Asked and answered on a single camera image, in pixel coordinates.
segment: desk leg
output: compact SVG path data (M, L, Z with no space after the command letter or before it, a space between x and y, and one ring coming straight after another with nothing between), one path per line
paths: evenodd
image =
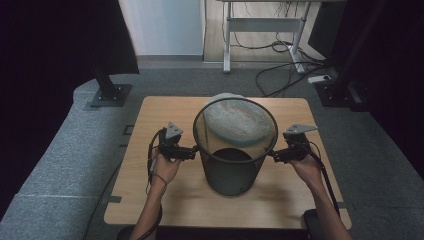
M226 21L226 27L225 30L225 49L224 49L224 73L229 73L231 71L231 58L230 58L230 24L231 24L231 6L232 2L228 2L228 9L227 9L227 21Z
M305 3L305 9L303 11L302 18L300 19L299 29L297 30L297 32L294 35L293 46L290 47L290 55L291 55L294 63L301 62L300 56L297 52L297 49L299 47L300 37L302 37L303 28L305 27L305 24L306 24L306 19L308 17L310 6L311 6L311 2ZM295 66L296 66L297 73L299 73L299 74L305 73L305 69L303 68L301 63L296 63Z

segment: standing desk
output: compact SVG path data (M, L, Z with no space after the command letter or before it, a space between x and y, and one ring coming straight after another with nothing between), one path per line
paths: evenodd
M154 134L168 122L183 129L179 145L192 147L193 120L207 97L147 97L144 99L109 199L104 220L109 224L135 224L147 195L147 151ZM304 99L251 98L274 116L280 134L293 123L315 125ZM321 150L322 160L338 202L343 202L318 131L306 133ZM274 150L286 148L279 136ZM211 228L305 229L302 214L315 208L312 194L289 164L267 157L253 184L243 195L226 197L214 192L206 182L200 153L181 163L175 179L162 199L163 226ZM350 228L346 209L341 218Z
M224 49L224 72L231 71L230 56L230 32L292 32L294 33L294 41L292 46L288 46L290 56L295 63L296 70L299 74L305 73L298 54L300 38L302 37L303 28L309 13L311 2L322 2L322 0L298 0L296 2L305 2L305 8L301 18L233 18L231 17L231 8L234 2L287 2L283 0L218 0L227 2L227 19L225 30ZM329 0L330 2L342 2L345 0Z

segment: white desk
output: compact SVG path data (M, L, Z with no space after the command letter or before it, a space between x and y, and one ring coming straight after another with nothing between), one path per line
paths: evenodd
M229 73L231 71L231 57L230 57L230 32L292 32L294 33L293 45L289 46L289 53L296 65L297 72L299 74L305 73L300 62L301 59L298 55L298 47L300 38L303 33L303 28L306 24L306 19L309 12L311 2L321 2L321 0L305 0L296 2L305 2L305 8L301 18L232 18L231 7L233 2L287 2L283 0L218 0L221 2L227 2L227 19L226 19L226 31L224 49L224 72ZM331 2L342 2L345 0L329 0Z

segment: black cable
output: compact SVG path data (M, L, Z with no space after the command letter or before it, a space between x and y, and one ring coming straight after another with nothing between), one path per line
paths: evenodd
M244 6L246 7L247 14L249 14L249 16L252 17L252 15L250 14L249 10L247 9L247 2L244 2Z
M84 233L84 238L83 238L83 239L87 239L88 231L89 231L90 226L91 226L91 223L92 223L92 221L93 221L94 214L96 213L97 209L98 209L98 208L99 208L99 206L100 206L100 203L101 203L101 202L102 202L102 200L103 200L103 197L104 197L104 195L105 195L105 193L106 193L106 189L107 189L107 187L109 186L110 182L112 181L112 179L113 179L113 177L115 176L115 174L116 174L116 172L118 171L118 169L121 167L121 165L122 165L122 161L123 161L123 159L122 159L121 161L119 161L118 166L116 166L116 167L115 167L115 170L113 171L112 175L109 177L109 179L108 179L108 181L107 181L106 185L103 187L102 194L100 195L99 199L97 200L96 207L94 208L93 212L91 213L90 220L89 220L89 222L88 222L87 228L85 229L85 233Z
M274 14L272 15L272 17L275 17L275 14L277 14L277 17L280 17L280 12L283 9L283 3L280 2L280 5L278 6L277 10L275 10Z
M297 16L297 5L299 5L299 2L296 2L296 8L295 8L295 10L294 10L294 17L296 18L296 16Z
M222 39L224 40L224 43L227 43L228 39L225 39L225 31L224 31L224 21L225 21L224 12L225 12L225 5L223 3L222 4L222 23L221 23L221 30L222 30ZM232 15L234 17L234 7L231 8L231 13L232 13ZM237 45L235 45L235 44L230 45L231 47L240 47L240 48L251 49L251 50L272 48L277 53L285 53L285 52L288 52L287 45L292 45L292 43L283 42L283 41L277 39L278 41L275 41L275 42L273 42L273 43L271 43L269 45L260 46L260 47L247 47L247 46L244 46L243 44L241 44L240 41L237 38L237 34L235 32L233 32L233 33L234 33L234 37L235 37L235 40L237 42ZM275 49L275 46L281 46L281 45L286 46L287 49L286 50L282 50L282 51Z
M286 84L285 86L283 86L281 89L279 89L279 90L277 90L277 91L274 91L274 92L272 92L272 93L270 93L270 94L266 94L266 93L265 93L265 91L262 89L262 87L259 85L259 76L260 76L262 73L264 73L264 72L267 72L267 71L270 71L270 70L273 70L273 69L276 69L276 68L280 68L280 67L290 66L290 65L293 65L293 64L314 64L314 65L318 65L318 66L320 66L320 67L317 67L317 68L315 68L315 69L309 70L306 74L304 74L301 78L299 78L299 79L298 79L298 80L296 80L295 82L293 82L293 83L288 83L288 84ZM316 71L316 70L324 69L324 68L326 68L326 66L324 66L324 65L320 65L320 64L317 64L317 63L313 63L313 62L294 62L294 63L287 63L287 64L278 65L278 66L276 66L276 67L267 68L267 69L264 69L264 70L260 71L260 72L259 72L259 73L257 73L257 74L256 74L256 76L255 76L255 83L256 83L256 86L257 86L257 87L259 88L259 90L261 91L261 93L263 94L263 96L262 96L262 97L270 97L270 96L273 96L273 95L278 95L280 92L282 92L282 91L286 90L287 88L289 88L290 86L292 86L292 85L296 84L297 82L299 82L300 80L302 80L305 76L307 76L309 73L312 73L312 72L314 72L314 71Z
M310 62L295 62L295 64L296 63L300 63L300 64L302 64L302 63L310 63ZM305 78L309 73L311 73L311 72L313 72L313 71L317 71L317 70L320 70L320 69L324 69L324 68L327 68L327 66L322 66L322 67L317 67L317 68L315 68L315 69L312 69L312 70L310 70L310 71L308 71L307 73L305 73L302 77L300 77L299 79L297 79L296 81L294 81L294 82L292 82L292 83L290 83L290 84L288 84L288 85L285 85L284 87L282 87L281 89L279 89L279 90L277 90L277 91L274 91L274 92L272 92L272 93L269 93L269 94L266 94L266 95L264 95L264 96L262 96L262 97L270 97L270 96L273 96L274 94L276 94L276 93L280 93L280 92L282 92L282 91L284 91L284 90L286 90L287 88L289 88L289 87L291 87L291 86L293 86L293 85L295 85L296 83L298 83L300 80L302 80L303 78Z
M318 146L314 142L309 142L310 144L315 146L315 149L318 151L318 157L321 159L321 151L319 150Z
M275 34L275 39L277 39L277 42L279 42L279 43L281 43L281 44L283 44L283 45L285 45L286 46L286 48L288 48L288 46L292 46L293 45L293 43L291 43L291 42L287 42L287 41L283 41L283 40L281 40L280 38L279 38L279 33L276 33ZM313 58L313 57L311 57L311 56L309 56L302 48L300 48L300 47L297 47L297 50L300 52L300 54L302 55L302 57L305 59L305 60L309 60L309 61L312 61L312 62L315 62L315 63L319 63L319 64L325 64L325 65L332 65L332 61L331 60L329 60L329 59L316 59L316 58Z
M340 216L339 204L337 203L337 199L334 196L333 187L331 186L331 183L330 183L330 178L328 177L327 170L324 166L324 163L321 161L321 158L318 157L313 151L305 147L303 144L301 143L295 143L295 144L301 147L302 149L304 149L305 151L307 151L309 155L311 155L312 158L314 158L315 161L320 166L322 175L324 176L325 185L327 185L328 194L330 195L331 201L333 202L334 209L336 210L337 214Z
M152 138L152 141L149 144L149 150L147 153L147 174L148 174L148 181L147 181L147 186L146 186L146 194L147 194L147 189L149 187L149 184L152 181L152 164L153 164L153 157L152 157L152 152L153 149L155 147L153 147L153 144L155 143L156 138L159 136L161 130L159 130ZM144 240L147 239L147 237L149 237L154 231L155 229L159 226L160 221L162 220L162 214L163 214L163 210L162 210L162 204L160 205L159 208L159 214L158 214L158 218L156 219L155 223L153 224L153 226L151 226L149 228L149 230L147 230L141 237L137 238L137 240Z
M291 43L291 42L286 42L286 41L281 41L281 40L279 40L278 39L278 37L277 37L277 35L278 35L278 33L276 33L276 38L277 38L277 41L275 41L275 42L273 42L272 43L272 50L274 50L274 52L277 52L277 53L285 53L285 52L288 52L289 51L289 45L291 46L291 45L293 45L293 43ZM286 47L286 50L277 50L277 49L275 49L275 46L285 46Z
M291 6L291 2L289 2L289 6L287 7L287 11L286 11L286 15L285 15L285 17L287 17L287 15L289 14L290 6Z
M290 68L289 68L289 79L288 79L288 81L287 81L287 83L283 86L283 88L285 87L285 86L287 86L287 85L289 85L290 84L290 82L291 82L291 76L293 75L293 72L291 72L291 69L292 69L292 67L294 66L295 64L294 63L292 63L291 64L291 66L290 66ZM282 95L281 95L281 97L284 97L284 94L285 94L285 92L286 92L286 89L285 90L283 90L281 93L282 93ZM280 94L280 92L275 92L271 97L277 97L278 96L278 94Z
M288 86L288 85L290 85L290 83L291 83L291 77L293 76L293 73L295 72L295 71L297 71L297 69L299 68L299 66L298 67L296 67L296 69L294 70L294 71L291 71L291 69L292 69L292 67L293 66L295 66L295 64L293 64L293 65L291 65L290 66L290 68L289 68L289 80L287 81L287 83L286 83L286 85L284 86L284 87L286 87L286 86ZM281 97L284 97L285 96L285 94L286 94L286 90L287 90L287 88L284 88L284 90L281 92L282 94L281 94Z
M276 67L264 69L264 70L260 71L259 73L257 73L256 76L255 76L255 83L256 83L256 86L259 88L259 90L262 92L262 94L263 95L266 95L265 91L259 85L259 79L258 79L259 78L259 75L261 75L262 73L264 73L266 71L270 71L270 70L273 70L273 69L276 69L276 68L285 67L285 66L289 66L289 65L293 65L293 64L294 63L287 63L287 64L283 64L283 65L278 65Z

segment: black curtain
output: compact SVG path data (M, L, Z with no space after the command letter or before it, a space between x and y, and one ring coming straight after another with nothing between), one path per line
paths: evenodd
M66 118L76 87L138 67L117 0L0 3L1 216Z
M362 2L364 11L368 11L365 9L372 5L369 1ZM352 80L363 83L367 88L369 112L422 178L423 12L424 3L421 1L411 4L385 1L385 7L350 73Z

